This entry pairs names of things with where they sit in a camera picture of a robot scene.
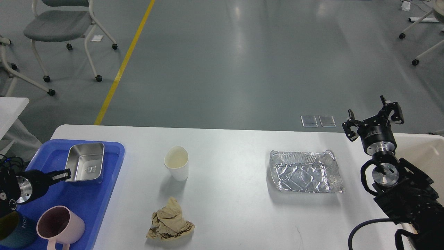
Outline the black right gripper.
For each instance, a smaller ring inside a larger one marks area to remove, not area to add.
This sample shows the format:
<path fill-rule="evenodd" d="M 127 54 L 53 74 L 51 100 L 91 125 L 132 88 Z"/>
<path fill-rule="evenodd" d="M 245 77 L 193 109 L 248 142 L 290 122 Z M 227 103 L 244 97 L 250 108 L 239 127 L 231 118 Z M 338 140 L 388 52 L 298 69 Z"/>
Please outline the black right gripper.
<path fill-rule="evenodd" d="M 390 125 L 381 125 L 384 121 L 387 124 L 392 121 L 395 124 L 404 124 L 404 116 L 401 106 L 398 102 L 387 101 L 383 95 L 381 110 L 372 118 L 372 125 L 366 126 L 366 123 L 356 120 L 352 109 L 348 110 L 349 118 L 342 123 L 344 133 L 349 141 L 355 141 L 359 136 L 362 142 L 364 152 L 372 156 L 376 152 L 388 151 L 395 152 L 397 144 Z M 351 130 L 351 127 L 358 128 L 358 134 Z"/>

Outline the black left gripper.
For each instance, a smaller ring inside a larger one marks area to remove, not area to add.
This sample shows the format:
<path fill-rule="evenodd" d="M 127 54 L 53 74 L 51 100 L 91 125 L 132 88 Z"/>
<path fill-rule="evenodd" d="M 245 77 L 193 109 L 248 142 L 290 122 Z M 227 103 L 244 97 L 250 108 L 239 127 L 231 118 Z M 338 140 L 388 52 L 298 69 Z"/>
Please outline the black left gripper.
<path fill-rule="evenodd" d="M 56 170 L 45 174 L 40 170 L 29 170 L 16 176 L 20 188 L 17 203 L 26 204 L 46 194 L 51 182 L 60 182 L 71 178 L 71 170 Z"/>

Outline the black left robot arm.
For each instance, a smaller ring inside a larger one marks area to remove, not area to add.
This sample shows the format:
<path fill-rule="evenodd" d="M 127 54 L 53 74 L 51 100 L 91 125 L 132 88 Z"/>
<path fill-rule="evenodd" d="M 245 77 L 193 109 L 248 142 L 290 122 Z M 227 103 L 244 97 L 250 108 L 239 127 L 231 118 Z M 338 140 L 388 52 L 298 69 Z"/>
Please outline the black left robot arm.
<path fill-rule="evenodd" d="M 46 195 L 51 185 L 71 178 L 71 170 L 44 173 L 40 170 L 21 170 L 24 161 L 19 157 L 1 155 L 0 194 L 1 217 L 9 215 L 18 205 L 26 204 Z"/>

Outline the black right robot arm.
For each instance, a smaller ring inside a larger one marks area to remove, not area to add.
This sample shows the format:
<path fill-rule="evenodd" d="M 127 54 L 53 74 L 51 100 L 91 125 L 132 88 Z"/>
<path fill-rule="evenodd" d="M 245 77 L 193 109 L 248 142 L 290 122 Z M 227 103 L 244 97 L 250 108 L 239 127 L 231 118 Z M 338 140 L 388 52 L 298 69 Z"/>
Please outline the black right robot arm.
<path fill-rule="evenodd" d="M 347 138 L 360 138 L 364 152 L 371 157 L 360 168 L 360 181 L 387 215 L 357 225 L 348 237 L 348 248 L 353 248 L 353 237 L 362 227 L 392 222 L 408 223 L 416 230 L 398 229 L 394 235 L 396 249 L 404 249 L 402 238 L 407 237 L 416 250 L 442 250 L 444 209 L 431 186 L 433 180 L 406 159 L 395 156 L 397 144 L 391 122 L 404 124 L 404 117 L 397 102 L 387 101 L 383 95 L 380 99 L 383 106 L 378 114 L 360 121 L 349 109 L 349 119 L 342 124 Z"/>

